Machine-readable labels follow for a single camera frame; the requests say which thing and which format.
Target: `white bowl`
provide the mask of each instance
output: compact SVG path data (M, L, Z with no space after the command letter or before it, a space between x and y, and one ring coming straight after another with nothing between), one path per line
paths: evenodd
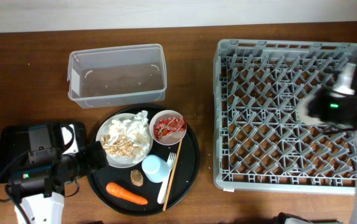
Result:
M185 129L185 131L176 131L173 134L163 136L161 139L156 138L155 132L154 132L154 126L157 125L159 123L159 121L161 121L162 119L167 119L170 117L183 118L183 116L180 113L178 113L177 111L164 110L164 111L160 111L159 113L155 114L149 124L149 131L151 133L152 138L157 143L162 144L164 146L172 146L173 144L180 142L180 140L186 134L186 129Z
M99 128L97 132L97 137L95 137L96 141L99 141L101 139L101 135L107 134L109 130L109 126L112 124L113 119L118 119L120 121L124 119L133 119L135 114L130 114L130 113L122 113L122 114L117 114L115 116L112 116L111 118L107 119ZM128 168L135 166L142 162L142 160L149 154L152 148L153 140L149 138L149 150L145 151L145 154L143 155L142 158L139 160L136 159L130 159L127 156L118 156L118 155L111 155L110 153L107 153L106 159L109 163L110 166L116 167L116 168Z

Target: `clear plastic bin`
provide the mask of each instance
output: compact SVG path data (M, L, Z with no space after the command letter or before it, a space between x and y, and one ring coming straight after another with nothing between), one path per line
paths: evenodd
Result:
M164 100L163 48L146 44L72 52L67 81L69 98L82 108Z

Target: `black tray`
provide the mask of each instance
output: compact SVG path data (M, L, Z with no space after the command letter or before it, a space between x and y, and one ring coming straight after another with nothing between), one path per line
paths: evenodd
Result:
M148 111L149 122L152 117L165 110L160 106L136 106L121 110L112 116L120 113L136 114L142 110ZM153 141L152 149L149 155L157 155L167 161L170 152L177 152L178 144L173 146L163 146ZM170 196L167 208L171 208L177 204L187 194L195 181L199 170L200 153L198 141L192 129L187 128L186 135L183 139L181 152L179 153L176 173L174 175L173 184L171 186ZM141 171L144 182L141 187L137 187L131 183L130 172L133 169ZM110 208L126 215L145 216L153 215L162 212L163 204L157 202L161 183L155 184L150 182L142 171L141 163L124 169L118 169L108 166L88 176L92 190L95 194ZM126 200L116 198L106 191L106 185L109 182L116 182L134 194L141 195L148 200L147 205L137 205Z

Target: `carrot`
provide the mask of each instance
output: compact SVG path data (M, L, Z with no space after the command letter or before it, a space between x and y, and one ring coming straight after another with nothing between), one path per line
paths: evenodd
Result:
M138 196L136 194L133 194L129 192L128 190L124 189L123 187L120 187L118 184L110 182L106 186L106 191L110 193L111 195L122 198L124 200L127 200L129 202L136 203L138 205L146 205L148 204L147 199Z

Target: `fork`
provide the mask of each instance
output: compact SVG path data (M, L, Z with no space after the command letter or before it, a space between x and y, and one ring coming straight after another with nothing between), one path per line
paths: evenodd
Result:
M176 154L173 152L170 152L170 155L168 156L168 159L167 159L167 165L169 167L168 176L163 181L163 183L161 184L161 187L160 187L160 191L159 191L159 195L158 195L158 203L159 204L164 203L164 201L166 200L166 191L167 191L168 180L169 180L170 172L171 172L171 169L173 168L175 160L176 160Z

